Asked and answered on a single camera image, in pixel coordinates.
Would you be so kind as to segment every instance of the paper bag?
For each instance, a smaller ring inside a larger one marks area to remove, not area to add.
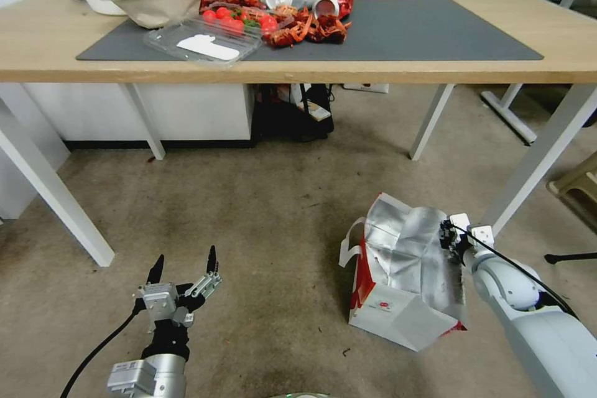
[[[340,266],[358,255],[348,323],[414,351],[451,330],[465,330],[461,268],[440,247],[446,214],[411,208],[381,193],[342,241]],[[348,239],[364,224],[361,244]]]

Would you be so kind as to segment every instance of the crayfish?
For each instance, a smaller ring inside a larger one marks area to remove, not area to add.
[[[265,41],[277,48],[293,46],[307,39],[311,42],[333,42],[341,44],[346,40],[346,29],[350,23],[343,24],[335,16],[314,18],[306,7],[301,10],[290,6],[276,9],[279,16],[292,15],[293,22],[287,27],[264,35]]]

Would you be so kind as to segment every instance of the black cable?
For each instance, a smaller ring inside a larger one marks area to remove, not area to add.
[[[536,276],[534,276],[533,274],[531,274],[529,271],[527,271],[526,269],[524,269],[522,266],[519,266],[518,264],[516,264],[514,261],[512,261],[511,259],[509,259],[507,256],[502,255],[500,252],[498,252],[494,248],[488,246],[487,244],[485,244],[484,242],[482,242],[480,239],[476,238],[468,230],[461,229],[460,227],[455,226],[454,224],[451,224],[451,226],[453,228],[455,228],[456,230],[460,230],[461,232],[467,234],[468,236],[470,236],[471,238],[473,238],[477,243],[479,243],[484,248],[486,248],[488,251],[490,251],[493,254],[497,255],[502,260],[504,260],[507,263],[509,263],[512,267],[515,267],[518,271],[521,271],[524,275],[526,275],[528,278],[530,278],[535,283],[537,283],[538,285],[540,285],[543,289],[545,289],[558,302],[558,304],[559,304],[560,308],[562,309],[562,311],[564,311],[567,314],[570,314],[572,317],[574,317],[577,320],[579,320],[578,316],[572,310],[571,306],[566,303],[566,300],[564,300],[563,298],[561,298],[553,289],[551,289],[548,285],[546,285],[541,280],[539,280],[538,278],[536,278]]]
[[[114,339],[116,336],[118,336],[120,334],[120,332],[128,326],[128,324],[132,321],[132,319],[137,314],[139,314],[140,311],[141,311],[141,309],[139,309],[139,307],[135,304],[135,307],[133,308],[131,315],[126,318],[126,320],[123,322],[123,324],[121,326],[119,326],[117,329],[115,329],[112,334],[110,334],[107,338],[105,338],[90,354],[87,355],[87,357],[83,360],[83,362],[81,364],[79,364],[79,366],[76,368],[75,372],[73,373],[73,376],[71,376],[70,379],[68,380],[67,385],[64,387],[64,390],[62,391],[62,394],[60,395],[60,398],[67,398],[68,393],[70,392],[70,389],[73,388],[73,386],[75,385],[75,381],[77,380],[77,378],[79,377],[81,372],[85,369],[85,367],[87,367],[87,364],[89,364],[89,362],[91,362],[91,360],[95,357],[95,355],[98,354],[106,345],[108,345],[108,343],[112,339]]]
[[[334,93],[331,91],[331,88],[334,86],[334,84],[330,84],[330,87],[328,89],[328,100],[330,100],[331,103],[333,103],[334,101],[336,101],[336,95],[334,95]]]

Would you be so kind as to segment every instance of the black bag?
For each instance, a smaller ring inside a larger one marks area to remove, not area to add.
[[[307,112],[294,104],[277,99],[275,85],[261,85],[261,100],[257,100],[254,113],[254,129],[256,136],[286,136],[300,142],[326,139],[334,130],[334,120],[330,116],[321,121],[314,120]],[[305,92],[306,100],[317,104],[331,113],[331,87],[326,84],[313,84]]]

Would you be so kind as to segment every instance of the aluminum foil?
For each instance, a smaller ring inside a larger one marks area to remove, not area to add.
[[[461,268],[440,247],[440,210],[410,208],[383,195],[365,222],[367,260],[373,281],[419,294],[424,303],[462,321]]]

